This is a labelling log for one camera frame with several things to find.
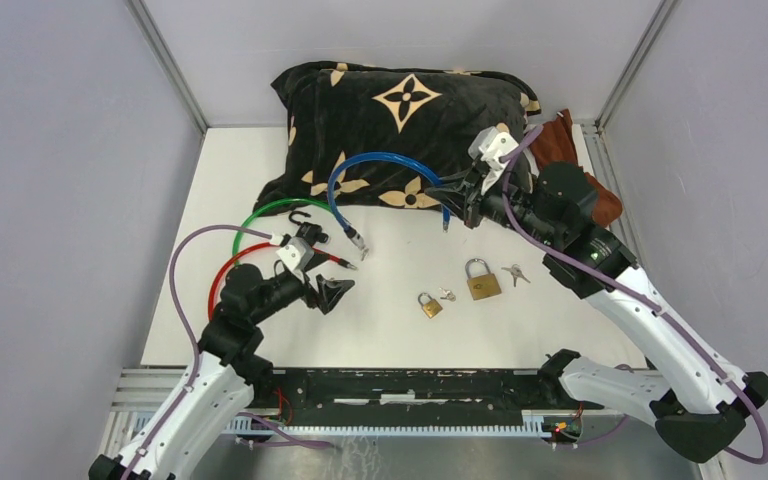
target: padlock shackle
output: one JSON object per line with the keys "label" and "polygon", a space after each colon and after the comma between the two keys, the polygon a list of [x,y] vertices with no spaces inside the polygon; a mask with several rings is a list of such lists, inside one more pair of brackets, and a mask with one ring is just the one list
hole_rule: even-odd
{"label": "padlock shackle", "polygon": [[[424,296],[425,296],[425,297],[428,297],[428,301],[427,301],[427,302],[425,302],[425,303],[422,303],[422,297],[424,297]],[[422,292],[422,293],[420,293],[420,294],[419,294],[419,295],[416,297],[416,301],[417,301],[417,302],[419,302],[419,304],[420,304],[421,306],[423,306],[423,307],[424,307],[425,305],[427,305],[427,304],[431,303],[433,300],[434,300],[434,297],[432,297],[430,293],[426,293],[426,292]]]}
{"label": "padlock shackle", "polygon": [[472,274],[469,273],[469,267],[473,263],[480,263],[480,264],[484,265],[484,269],[487,270],[487,273],[485,275],[490,275],[492,273],[490,271],[490,266],[487,265],[487,262],[485,262],[484,260],[482,260],[480,258],[473,258],[472,260],[469,260],[468,262],[466,262],[466,265],[464,265],[464,270],[466,270],[466,278],[468,278],[468,279],[472,278]]}

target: black pillow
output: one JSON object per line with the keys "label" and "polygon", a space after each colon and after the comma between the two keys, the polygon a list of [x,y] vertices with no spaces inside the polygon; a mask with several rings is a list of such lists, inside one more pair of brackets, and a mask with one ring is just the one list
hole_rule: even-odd
{"label": "black pillow", "polygon": [[[540,113],[528,85],[498,72],[313,62],[285,71],[272,88],[287,107],[289,151],[284,174],[255,208],[290,197],[325,201],[334,167],[364,152],[399,153],[452,175],[472,164],[467,149],[478,132],[496,126],[520,140],[525,118]],[[439,209],[422,194],[429,185],[408,168],[370,162],[344,171],[335,192],[341,205]]]}

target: hook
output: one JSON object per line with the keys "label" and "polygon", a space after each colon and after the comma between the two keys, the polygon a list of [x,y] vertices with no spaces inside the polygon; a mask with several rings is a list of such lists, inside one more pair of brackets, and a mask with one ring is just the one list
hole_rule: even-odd
{"label": "hook", "polygon": [[288,217],[288,219],[290,220],[290,223],[292,223],[294,225],[297,225],[299,227],[302,226],[302,222],[293,219],[293,216],[295,216],[295,215],[301,215],[301,216],[303,216],[305,218],[310,218],[310,214],[307,213],[307,212],[303,212],[301,210],[292,210],[292,211],[290,211],[290,215]]}

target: blue cable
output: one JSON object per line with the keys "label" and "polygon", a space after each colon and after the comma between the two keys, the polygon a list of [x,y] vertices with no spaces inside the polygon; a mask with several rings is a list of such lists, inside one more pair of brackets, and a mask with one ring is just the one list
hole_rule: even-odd
{"label": "blue cable", "polygon": [[[432,172],[430,168],[426,167],[425,165],[419,163],[418,161],[410,157],[399,155],[398,153],[367,152],[367,153],[361,153],[361,154],[355,155],[349,158],[348,160],[346,160],[345,162],[343,162],[339,167],[335,168],[334,171],[331,172],[331,177],[328,179],[328,206],[331,207],[331,213],[334,214],[334,218],[337,219],[337,223],[339,223],[340,226],[343,227],[343,230],[345,230],[346,232],[349,232],[352,229],[352,226],[345,219],[345,217],[343,217],[343,215],[340,214],[340,211],[337,209],[337,201],[334,198],[334,186],[337,183],[337,177],[340,176],[340,174],[343,173],[344,170],[346,170],[349,167],[353,167],[355,165],[359,165],[361,163],[366,163],[366,162],[396,163],[403,167],[408,167],[411,170],[419,172],[420,175],[425,177],[435,187],[438,187],[443,184],[443,181],[440,180],[440,177],[438,177],[437,174]],[[443,207],[443,230],[448,230],[449,219],[451,218],[451,215],[452,214],[449,211],[449,209],[444,206]]]}

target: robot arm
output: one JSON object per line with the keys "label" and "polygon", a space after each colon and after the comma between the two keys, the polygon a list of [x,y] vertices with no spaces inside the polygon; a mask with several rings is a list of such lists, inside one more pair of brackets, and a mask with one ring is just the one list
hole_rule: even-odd
{"label": "robot arm", "polygon": [[278,256],[285,270],[273,278],[263,279],[249,264],[228,273],[221,302],[198,343],[197,361],[117,457],[95,460],[90,480],[190,478],[216,437],[272,373],[272,363],[255,354],[263,341],[257,325],[297,300],[327,314],[354,286],[353,280],[325,280],[321,275],[317,288],[310,285],[306,272],[327,255],[315,253],[303,238],[285,238]]}
{"label": "robot arm", "polygon": [[[709,460],[731,444],[749,415],[732,387],[760,408],[768,400],[768,376],[747,374],[726,360],[660,297],[628,248],[591,219],[598,195],[579,167],[554,163],[535,179],[526,162],[508,168],[511,155],[518,154],[516,146],[507,133],[493,127],[483,131],[470,147],[476,160],[472,168],[426,189],[426,194],[449,207],[469,228],[483,218],[514,228],[513,216],[532,243],[554,250],[554,255],[547,250],[543,260],[551,275],[617,324],[661,373],[649,377],[620,371],[562,350],[541,368],[547,381],[557,382],[576,400],[598,403],[652,425],[689,460]],[[498,181],[508,174],[506,204]],[[623,293],[561,257],[642,296]],[[659,311],[652,305],[660,306]],[[700,351],[721,372],[715,372]]]}

